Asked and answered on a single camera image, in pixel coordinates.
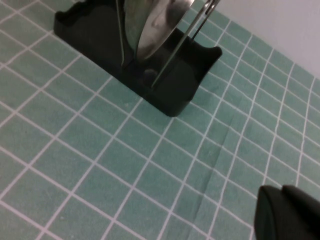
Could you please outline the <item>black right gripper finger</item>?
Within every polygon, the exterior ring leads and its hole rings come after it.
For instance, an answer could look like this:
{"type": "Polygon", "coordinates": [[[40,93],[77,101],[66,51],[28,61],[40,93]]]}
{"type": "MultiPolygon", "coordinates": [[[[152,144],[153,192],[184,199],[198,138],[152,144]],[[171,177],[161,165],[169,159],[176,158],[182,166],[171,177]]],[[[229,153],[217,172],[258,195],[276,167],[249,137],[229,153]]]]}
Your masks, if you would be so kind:
{"type": "Polygon", "coordinates": [[[257,240],[318,240],[320,202],[293,185],[258,190],[254,233],[257,240]]]}

